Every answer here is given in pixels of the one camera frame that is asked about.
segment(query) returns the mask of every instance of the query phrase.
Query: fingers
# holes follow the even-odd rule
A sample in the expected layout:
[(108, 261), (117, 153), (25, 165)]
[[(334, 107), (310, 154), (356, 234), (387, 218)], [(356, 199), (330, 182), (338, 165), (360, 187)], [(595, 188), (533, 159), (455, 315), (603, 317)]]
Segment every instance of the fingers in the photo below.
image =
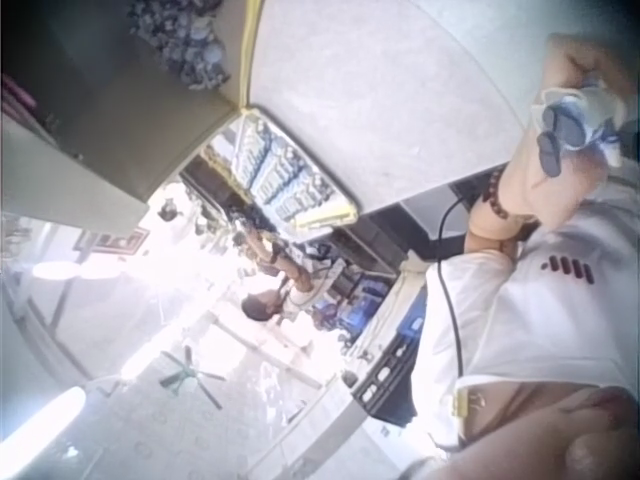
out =
[(548, 40), (543, 88), (580, 87), (597, 72), (608, 88), (625, 98), (636, 93), (633, 77), (607, 48), (576, 36), (554, 34)]

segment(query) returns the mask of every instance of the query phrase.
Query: display shelf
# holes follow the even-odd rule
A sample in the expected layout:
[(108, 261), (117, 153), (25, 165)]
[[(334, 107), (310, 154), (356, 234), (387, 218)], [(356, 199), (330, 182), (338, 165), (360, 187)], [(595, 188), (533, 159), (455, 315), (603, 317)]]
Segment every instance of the display shelf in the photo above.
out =
[(315, 238), (358, 219), (353, 200), (259, 109), (243, 112), (228, 169), (230, 183), (239, 184), (291, 240)]

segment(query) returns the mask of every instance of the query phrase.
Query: blue container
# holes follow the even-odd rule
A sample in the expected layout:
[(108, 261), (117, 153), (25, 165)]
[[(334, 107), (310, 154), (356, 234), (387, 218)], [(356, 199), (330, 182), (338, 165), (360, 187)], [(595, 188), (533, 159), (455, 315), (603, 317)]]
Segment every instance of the blue container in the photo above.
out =
[(367, 326), (367, 323), (380, 308), (381, 298), (363, 295), (348, 312), (342, 315), (342, 324), (352, 334), (360, 334)]
[(422, 287), (411, 303), (409, 310), (398, 325), (398, 333), (412, 340), (419, 340), (427, 310), (427, 288)]

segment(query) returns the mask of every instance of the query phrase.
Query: display case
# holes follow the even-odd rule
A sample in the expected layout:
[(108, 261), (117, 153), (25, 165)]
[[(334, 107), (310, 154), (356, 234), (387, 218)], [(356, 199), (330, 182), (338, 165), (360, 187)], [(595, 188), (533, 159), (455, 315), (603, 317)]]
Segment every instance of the display case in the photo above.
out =
[(358, 219), (345, 190), (260, 109), (244, 110), (201, 156), (286, 240), (308, 241)]

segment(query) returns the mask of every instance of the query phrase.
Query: wall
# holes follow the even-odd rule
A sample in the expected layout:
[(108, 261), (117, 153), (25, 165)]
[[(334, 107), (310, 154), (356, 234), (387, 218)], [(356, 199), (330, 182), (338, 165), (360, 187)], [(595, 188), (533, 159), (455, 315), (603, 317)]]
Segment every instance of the wall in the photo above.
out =
[(232, 111), (220, 95), (188, 90), (141, 54), (70, 125), (65, 138), (87, 166), (146, 201)]
[(3, 209), (14, 215), (128, 235), (147, 205), (2, 116)]
[[(419, 193), (400, 202), (400, 205), (411, 215), (433, 240), (438, 238), (440, 222), (445, 211), (458, 199), (447, 185)], [(469, 212), (463, 205), (451, 211), (444, 225), (443, 237), (460, 235), (467, 231)]]
[(8, 3), (3, 70), (55, 115), (66, 151), (142, 201), (234, 109), (222, 95), (190, 91), (160, 69), (129, 35), (126, 0)]

